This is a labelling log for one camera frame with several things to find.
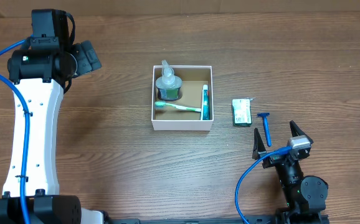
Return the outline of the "blue disposable razor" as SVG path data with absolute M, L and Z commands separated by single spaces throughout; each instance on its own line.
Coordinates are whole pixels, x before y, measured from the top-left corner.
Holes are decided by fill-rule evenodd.
M 271 147 L 272 146 L 272 140 L 271 140 L 271 135 L 270 135 L 270 128 L 269 128 L 269 125 L 268 125 L 268 117 L 270 116 L 270 113 L 258 113 L 257 116 L 262 118 L 267 146 Z

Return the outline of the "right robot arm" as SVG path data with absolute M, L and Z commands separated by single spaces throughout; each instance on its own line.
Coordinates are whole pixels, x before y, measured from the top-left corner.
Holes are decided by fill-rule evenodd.
M 294 121 L 290 121 L 292 137 L 288 153 L 264 158 L 268 152 L 257 128 L 254 129 L 252 158 L 262 160 L 264 169 L 274 167 L 285 195 L 287 206 L 278 208 L 272 218 L 274 223 L 328 223 L 321 212 L 326 209 L 328 184 L 313 175 L 304 175 L 299 162 L 310 155 L 313 140 Z

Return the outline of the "green soap packet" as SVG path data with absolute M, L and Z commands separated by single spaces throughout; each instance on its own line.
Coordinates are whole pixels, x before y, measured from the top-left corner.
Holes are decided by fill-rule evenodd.
M 232 114 L 234 126 L 251 126 L 251 102 L 254 98 L 238 98 L 232 100 Z

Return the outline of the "white cardboard box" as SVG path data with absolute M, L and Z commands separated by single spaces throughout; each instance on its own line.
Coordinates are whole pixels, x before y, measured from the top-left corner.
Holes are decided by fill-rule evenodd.
M 156 107 L 158 89 L 156 80 L 161 77 L 162 66 L 153 67 L 151 122 L 155 131 L 210 131 L 214 122 L 213 69 L 209 65 L 173 65 L 175 76 L 182 80 L 181 98 L 175 105 L 202 108 L 202 89 L 207 85 L 209 119 L 202 120 L 194 111 L 177 110 L 171 106 Z

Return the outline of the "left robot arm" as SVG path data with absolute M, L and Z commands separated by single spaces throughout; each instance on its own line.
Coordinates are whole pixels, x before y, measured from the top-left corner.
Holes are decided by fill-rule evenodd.
M 62 195 L 56 169 L 57 121 L 72 80 L 101 68 L 89 41 L 75 43 L 73 16 L 34 9 L 32 34 L 8 47 L 2 81 L 15 102 L 12 156 L 0 198 L 0 223 L 108 223 L 74 195 Z

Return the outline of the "teal toothpaste tube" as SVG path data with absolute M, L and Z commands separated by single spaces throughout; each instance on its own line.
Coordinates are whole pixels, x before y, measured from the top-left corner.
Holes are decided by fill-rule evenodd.
M 210 120 L 208 85 L 202 87 L 201 120 Z

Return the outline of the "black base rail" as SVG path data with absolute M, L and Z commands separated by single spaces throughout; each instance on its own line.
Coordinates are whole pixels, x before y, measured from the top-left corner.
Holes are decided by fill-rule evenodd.
M 250 224 L 275 224 L 280 223 L 274 215 L 248 215 Z M 107 218 L 106 224 L 244 224 L 241 218 L 202 218 L 202 219 L 164 219 L 140 220 L 137 218 L 111 219 Z

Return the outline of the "clear soap pump bottle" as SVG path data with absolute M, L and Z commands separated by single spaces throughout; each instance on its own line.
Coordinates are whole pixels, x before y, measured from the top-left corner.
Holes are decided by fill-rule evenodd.
M 158 98 L 163 101 L 176 101 L 181 98 L 182 80 L 166 60 L 162 62 L 161 76 L 156 80 Z

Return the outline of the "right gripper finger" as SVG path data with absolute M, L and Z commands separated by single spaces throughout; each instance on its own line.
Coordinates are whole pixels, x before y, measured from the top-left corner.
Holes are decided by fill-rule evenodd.
M 290 121 L 290 129 L 291 129 L 291 134 L 292 134 L 293 137 L 306 136 L 306 138 L 309 140 L 309 142 L 311 144 L 313 144 L 312 138 L 310 138 L 309 135 L 307 135 L 304 131 L 302 131 L 299 128 L 299 126 L 294 122 L 294 120 Z
M 254 129 L 254 139 L 253 139 L 253 153 L 252 158 L 254 160 L 258 160 L 262 158 L 264 155 L 266 155 L 267 151 L 265 148 L 265 145 L 263 143 L 263 140 L 261 138 L 261 135 L 258 131 L 258 128 Z

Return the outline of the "green toothbrush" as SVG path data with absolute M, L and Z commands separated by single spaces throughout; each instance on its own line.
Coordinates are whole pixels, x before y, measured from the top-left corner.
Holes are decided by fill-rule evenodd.
M 197 113 L 200 113 L 202 111 L 200 108 L 192 108 L 192 107 L 188 107 L 188 106 L 181 106 L 181 105 L 176 105 L 176 104 L 173 104 L 173 103 L 168 103 L 168 102 L 165 102 L 165 101 L 155 101 L 154 106 L 157 109 L 174 108 L 176 110 L 193 111 L 193 112 L 197 112 Z

